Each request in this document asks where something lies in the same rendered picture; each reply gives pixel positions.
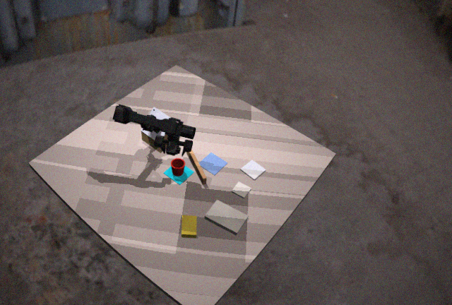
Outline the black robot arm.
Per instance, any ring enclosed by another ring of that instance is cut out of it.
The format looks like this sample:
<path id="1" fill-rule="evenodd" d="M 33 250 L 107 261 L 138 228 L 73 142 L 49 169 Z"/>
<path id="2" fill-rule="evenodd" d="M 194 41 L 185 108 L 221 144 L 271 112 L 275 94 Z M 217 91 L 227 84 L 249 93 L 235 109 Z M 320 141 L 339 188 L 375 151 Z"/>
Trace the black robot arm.
<path id="1" fill-rule="evenodd" d="M 135 124 L 140 124 L 141 128 L 145 131 L 156 132 L 160 131 L 165 132 L 165 134 L 172 137 L 185 137 L 193 139 L 196 128 L 192 126 L 183 125 L 181 119 L 176 119 L 174 117 L 168 119 L 157 119 L 153 115 L 142 115 L 134 112 L 132 108 L 119 104 L 116 106 L 113 120 L 120 124 L 128 124 L 130 122 Z M 178 123 L 178 122 L 179 123 Z M 172 141 L 172 139 L 168 139 L 166 154 L 167 155 L 178 155 L 181 152 L 181 148 L 179 146 L 179 141 Z"/>

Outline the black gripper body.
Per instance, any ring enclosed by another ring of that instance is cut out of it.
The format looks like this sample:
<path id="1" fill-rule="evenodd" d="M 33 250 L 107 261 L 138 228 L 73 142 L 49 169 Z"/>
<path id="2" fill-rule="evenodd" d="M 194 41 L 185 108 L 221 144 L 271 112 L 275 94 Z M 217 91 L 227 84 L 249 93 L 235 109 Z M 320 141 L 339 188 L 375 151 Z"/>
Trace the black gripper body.
<path id="1" fill-rule="evenodd" d="M 157 135 L 155 138 L 154 146 L 162 147 L 162 144 L 167 145 L 168 140 L 164 140 L 163 138 L 164 136 Z M 172 141 L 176 140 L 179 141 L 180 138 L 167 135 L 167 139 L 172 139 Z M 184 142 L 179 141 L 179 145 L 183 146 L 183 151 L 191 152 L 193 141 L 192 140 L 185 140 Z"/>

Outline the dark red cup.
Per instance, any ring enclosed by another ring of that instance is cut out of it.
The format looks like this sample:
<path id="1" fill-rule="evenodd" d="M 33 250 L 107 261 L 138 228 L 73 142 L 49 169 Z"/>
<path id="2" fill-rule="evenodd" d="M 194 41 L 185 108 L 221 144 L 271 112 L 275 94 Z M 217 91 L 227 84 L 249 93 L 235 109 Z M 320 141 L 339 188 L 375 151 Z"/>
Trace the dark red cup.
<path id="1" fill-rule="evenodd" d="M 171 161 L 172 173 L 175 176 L 181 176 L 184 173 L 185 161 L 182 159 L 174 159 Z"/>

